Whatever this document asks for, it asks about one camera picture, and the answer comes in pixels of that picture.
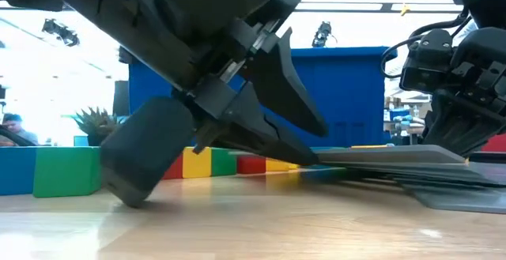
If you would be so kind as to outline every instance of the blue block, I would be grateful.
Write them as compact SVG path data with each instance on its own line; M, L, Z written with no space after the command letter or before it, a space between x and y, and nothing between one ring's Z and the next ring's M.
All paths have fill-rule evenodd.
M385 85L380 63L381 54L386 49L323 47L292 50L293 65L327 121L329 135L316 137L278 118L312 147L384 144ZM238 89L241 83L242 79L235 76L230 85ZM152 96L170 96L170 92L170 84L147 66L130 66L131 111Z
M31 194L35 163L35 147L0 148L0 195Z

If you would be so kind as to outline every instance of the colorful block row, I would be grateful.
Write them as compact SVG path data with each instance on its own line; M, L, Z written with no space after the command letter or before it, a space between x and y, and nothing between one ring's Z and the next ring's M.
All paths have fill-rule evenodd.
M100 189L98 148L0 148L0 195L89 195Z
M201 153L195 154L193 147L186 147L167 170L164 179L235 175L236 157L228 152L228 149L205 148Z

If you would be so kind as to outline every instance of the person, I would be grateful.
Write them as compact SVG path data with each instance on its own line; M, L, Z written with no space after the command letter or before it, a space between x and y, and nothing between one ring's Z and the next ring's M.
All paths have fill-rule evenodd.
M18 136L33 142L35 145L39 144L39 138L36 134L31 133L23 128L23 119L18 114L5 114L3 116L2 125L11 132ZM16 146L10 139L0 136L0 146Z

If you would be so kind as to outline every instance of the succulent plant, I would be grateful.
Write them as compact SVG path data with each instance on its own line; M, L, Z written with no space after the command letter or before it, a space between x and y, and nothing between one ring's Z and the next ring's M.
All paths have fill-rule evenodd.
M101 111L98 107L89 108L89 113L81 110L82 113L76 113L76 121L79 129L89 136L108 136L123 122L116 115L109 115L104 109Z

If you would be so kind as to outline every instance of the wooden table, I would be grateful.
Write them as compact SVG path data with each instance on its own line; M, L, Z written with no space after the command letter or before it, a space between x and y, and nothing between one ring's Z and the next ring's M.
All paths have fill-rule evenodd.
M140 210L108 192L0 197L0 259L506 259L505 216L329 172L164 181Z

